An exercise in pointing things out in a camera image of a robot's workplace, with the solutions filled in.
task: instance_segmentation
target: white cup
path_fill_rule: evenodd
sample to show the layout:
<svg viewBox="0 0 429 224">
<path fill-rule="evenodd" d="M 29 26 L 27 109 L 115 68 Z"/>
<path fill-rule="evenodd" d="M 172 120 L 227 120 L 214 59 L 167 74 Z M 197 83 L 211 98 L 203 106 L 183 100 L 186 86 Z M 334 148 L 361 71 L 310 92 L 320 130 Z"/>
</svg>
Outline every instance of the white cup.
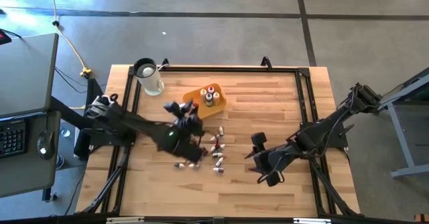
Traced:
<svg viewBox="0 0 429 224">
<path fill-rule="evenodd" d="M 138 60 L 134 64 L 133 74 L 149 96 L 158 96 L 164 91 L 164 82 L 155 61 L 151 58 Z"/>
</svg>

